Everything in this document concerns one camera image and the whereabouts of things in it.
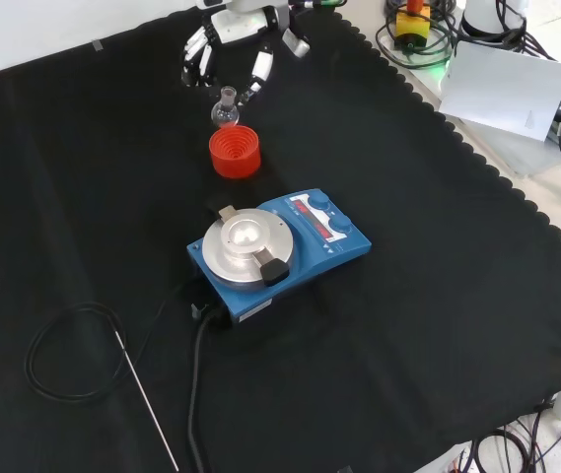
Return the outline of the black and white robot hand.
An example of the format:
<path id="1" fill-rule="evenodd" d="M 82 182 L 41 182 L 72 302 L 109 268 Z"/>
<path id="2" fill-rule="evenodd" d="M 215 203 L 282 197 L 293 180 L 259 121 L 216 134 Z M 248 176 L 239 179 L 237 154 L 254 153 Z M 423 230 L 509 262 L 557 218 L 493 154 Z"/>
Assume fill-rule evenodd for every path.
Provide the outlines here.
<path id="1" fill-rule="evenodd" d="M 311 47 L 296 27 L 296 16 L 316 5 L 314 1 L 198 1 L 210 13 L 182 50 L 181 80 L 187 87 L 211 87 L 215 82 L 214 55 L 224 46 L 244 44 L 264 34 L 279 32 L 298 58 Z"/>

